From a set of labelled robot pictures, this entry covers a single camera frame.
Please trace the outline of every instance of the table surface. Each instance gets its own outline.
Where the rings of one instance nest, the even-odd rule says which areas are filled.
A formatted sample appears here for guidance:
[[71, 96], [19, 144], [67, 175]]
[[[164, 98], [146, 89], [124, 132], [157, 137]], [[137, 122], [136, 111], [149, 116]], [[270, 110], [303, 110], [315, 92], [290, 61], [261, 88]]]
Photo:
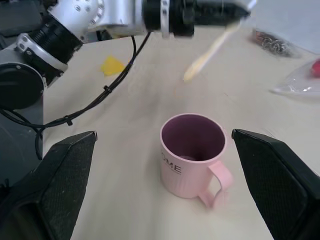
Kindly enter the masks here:
[[[85, 131], [98, 141], [86, 195], [72, 240], [272, 240], [245, 181], [232, 140], [223, 161], [235, 178], [228, 202], [214, 210], [198, 199], [167, 192], [160, 179], [160, 128], [181, 113], [206, 115], [225, 128], [244, 129], [286, 142], [320, 173], [320, 106], [269, 93], [277, 83], [315, 58], [276, 58], [241, 29], [190, 84], [186, 68], [222, 29], [199, 28], [190, 39], [163, 40], [152, 34], [130, 74], [103, 103], [73, 126], [46, 130], [44, 149]], [[138, 44], [143, 37], [137, 37]], [[113, 55], [124, 63], [132, 55], [130, 38], [85, 45], [69, 70], [45, 94], [45, 122], [85, 107], [115, 78], [100, 65]], [[213, 180], [214, 191], [218, 182]]]

